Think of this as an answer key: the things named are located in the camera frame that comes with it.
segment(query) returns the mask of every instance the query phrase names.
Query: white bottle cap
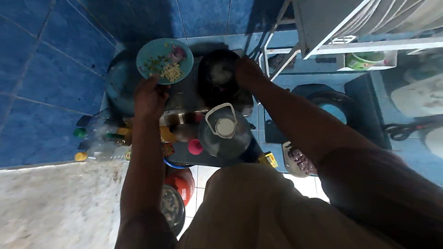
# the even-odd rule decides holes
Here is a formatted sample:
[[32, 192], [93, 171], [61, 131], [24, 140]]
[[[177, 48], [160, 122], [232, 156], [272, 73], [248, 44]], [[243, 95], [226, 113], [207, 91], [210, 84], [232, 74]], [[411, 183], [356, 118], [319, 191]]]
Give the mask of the white bottle cap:
[[232, 138], [235, 132], [235, 124], [229, 118], [221, 118], [215, 124], [215, 131], [222, 138]]

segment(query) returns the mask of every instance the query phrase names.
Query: person's hand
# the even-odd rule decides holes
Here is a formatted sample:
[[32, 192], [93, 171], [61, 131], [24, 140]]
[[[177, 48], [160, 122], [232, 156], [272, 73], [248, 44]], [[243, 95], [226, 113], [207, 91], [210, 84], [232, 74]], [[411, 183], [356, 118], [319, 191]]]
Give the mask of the person's hand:
[[247, 90], [250, 90], [259, 83], [269, 81], [268, 77], [263, 74], [258, 64], [248, 57], [243, 57], [237, 60], [235, 79], [239, 86]]
[[169, 97], [167, 90], [171, 85], [157, 85], [158, 82], [157, 74], [139, 82], [134, 92], [135, 118], [149, 118], [158, 122], [163, 115], [165, 102]]

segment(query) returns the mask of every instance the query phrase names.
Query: white tile floor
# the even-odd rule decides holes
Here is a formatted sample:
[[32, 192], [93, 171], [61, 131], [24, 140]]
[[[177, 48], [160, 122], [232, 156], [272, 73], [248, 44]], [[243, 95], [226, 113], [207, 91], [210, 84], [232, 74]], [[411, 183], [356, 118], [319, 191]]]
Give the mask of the white tile floor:
[[[203, 201], [206, 182], [208, 181], [209, 177], [211, 177], [212, 174], [215, 171], [217, 171], [219, 168], [195, 165], [190, 167], [190, 169], [192, 172], [192, 176], [194, 177], [196, 188], [194, 190], [191, 199], [189, 200], [188, 205], [186, 206], [185, 225], [183, 227], [182, 232], [177, 236], [177, 239], [179, 239], [182, 236], [182, 234], [186, 231], [186, 229], [189, 227], [192, 218], [194, 217], [195, 213], [200, 207], [200, 204]], [[309, 176], [306, 178], [298, 178], [290, 174], [284, 174], [284, 177], [291, 180], [294, 183], [294, 187], [298, 191], [300, 191], [302, 195], [311, 198], [320, 198], [325, 202], [329, 202], [329, 198], [326, 196], [325, 192], [323, 192], [322, 184], [318, 177]]]

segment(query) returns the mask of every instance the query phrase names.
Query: cable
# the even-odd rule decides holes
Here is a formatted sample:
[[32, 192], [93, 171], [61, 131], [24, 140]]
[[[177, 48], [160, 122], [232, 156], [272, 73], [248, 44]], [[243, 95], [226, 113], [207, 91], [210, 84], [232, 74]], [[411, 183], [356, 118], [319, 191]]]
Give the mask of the cable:
[[186, 169], [189, 168], [189, 166], [177, 166], [177, 165], [173, 165], [172, 163], [170, 163], [168, 160], [166, 160], [166, 158], [163, 158], [163, 162], [166, 163], [167, 166], [171, 167], [171, 168], [175, 168], [175, 169]]

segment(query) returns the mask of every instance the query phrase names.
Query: forearm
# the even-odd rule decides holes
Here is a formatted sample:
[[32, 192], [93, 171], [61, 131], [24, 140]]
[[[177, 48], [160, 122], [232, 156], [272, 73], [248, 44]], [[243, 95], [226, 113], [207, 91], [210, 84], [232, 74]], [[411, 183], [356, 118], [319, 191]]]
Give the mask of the forearm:
[[121, 220], [160, 206], [164, 178], [159, 121], [134, 118], [131, 162], [120, 198]]
[[328, 112], [266, 79], [250, 90], [280, 131], [314, 164], [318, 165], [324, 155], [337, 148], [376, 148]]

